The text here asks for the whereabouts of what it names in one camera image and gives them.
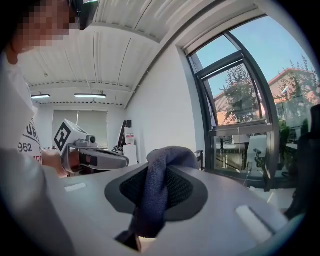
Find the white wall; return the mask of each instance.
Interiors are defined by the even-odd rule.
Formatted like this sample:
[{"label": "white wall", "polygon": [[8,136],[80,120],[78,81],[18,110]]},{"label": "white wall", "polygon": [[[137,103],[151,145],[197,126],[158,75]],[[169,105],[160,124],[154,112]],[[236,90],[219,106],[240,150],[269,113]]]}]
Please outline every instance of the white wall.
[{"label": "white wall", "polygon": [[34,117],[35,127],[40,139],[42,148],[51,148],[52,143],[52,121],[54,116],[54,110],[70,110],[70,111],[85,111],[85,110],[97,110],[97,111],[107,111],[108,112],[108,147],[113,149],[113,147],[118,142],[118,137],[120,129],[122,127],[123,121],[125,120],[126,114],[124,109],[117,108],[91,108],[88,107],[78,107],[78,106],[61,106],[61,107],[42,107],[38,108],[38,111]]},{"label": "white wall", "polygon": [[184,54],[171,45],[141,84],[126,111],[138,160],[167,146],[204,150],[204,129],[195,81]]}]

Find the ceiling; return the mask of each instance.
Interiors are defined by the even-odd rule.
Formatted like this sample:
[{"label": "ceiling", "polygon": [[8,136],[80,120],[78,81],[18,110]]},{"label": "ceiling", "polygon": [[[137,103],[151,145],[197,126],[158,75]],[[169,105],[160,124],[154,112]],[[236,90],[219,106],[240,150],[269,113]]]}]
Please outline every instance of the ceiling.
[{"label": "ceiling", "polygon": [[[32,95],[41,105],[102,104],[124,108],[150,56],[168,32],[203,0],[100,0],[93,23],[63,41],[19,56]],[[75,93],[106,94],[105,99]]]}]

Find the hand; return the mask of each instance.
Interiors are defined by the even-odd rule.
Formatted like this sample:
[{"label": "hand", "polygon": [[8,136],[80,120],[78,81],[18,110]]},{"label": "hand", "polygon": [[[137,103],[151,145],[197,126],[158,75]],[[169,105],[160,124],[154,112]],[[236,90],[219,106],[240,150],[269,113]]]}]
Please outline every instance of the hand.
[{"label": "hand", "polygon": [[[66,170],[61,163],[61,156],[57,151],[42,151],[42,164],[44,166],[52,167],[56,170],[60,178],[67,176]],[[69,164],[71,168],[75,168],[79,165],[79,152],[72,151],[69,155]]]}]

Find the glass window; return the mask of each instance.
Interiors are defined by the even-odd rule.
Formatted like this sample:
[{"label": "glass window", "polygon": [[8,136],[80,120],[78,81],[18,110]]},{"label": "glass window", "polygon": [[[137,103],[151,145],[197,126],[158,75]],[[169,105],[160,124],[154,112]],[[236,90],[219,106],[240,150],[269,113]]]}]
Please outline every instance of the glass window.
[{"label": "glass window", "polygon": [[320,103],[315,68],[296,40],[270,17],[251,21],[231,33],[251,53],[268,81],[280,126],[277,170],[295,176],[298,139],[310,129],[310,108]]},{"label": "glass window", "polygon": [[215,137],[215,167],[262,177],[267,154],[267,134],[240,134]]},{"label": "glass window", "polygon": [[196,72],[237,52],[234,45],[224,36],[220,36],[191,56]]},{"label": "glass window", "polygon": [[261,119],[253,82],[244,64],[208,80],[215,105],[217,125]]}]

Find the blue sky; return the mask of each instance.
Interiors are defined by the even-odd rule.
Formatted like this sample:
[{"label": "blue sky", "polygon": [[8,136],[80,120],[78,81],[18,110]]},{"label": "blue sky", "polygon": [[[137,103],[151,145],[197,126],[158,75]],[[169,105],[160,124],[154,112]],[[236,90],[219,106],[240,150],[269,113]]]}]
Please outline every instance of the blue sky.
[{"label": "blue sky", "polygon": [[[276,77],[279,72],[291,68],[290,60],[297,67],[303,65],[301,54],[308,61],[308,67],[314,67],[297,41],[276,21],[270,17],[262,17],[244,24],[231,33],[248,49],[260,66],[267,81]],[[224,37],[219,37],[197,52],[203,67],[235,53],[237,49]],[[222,73],[209,80],[214,95],[221,92],[227,73]]]}]

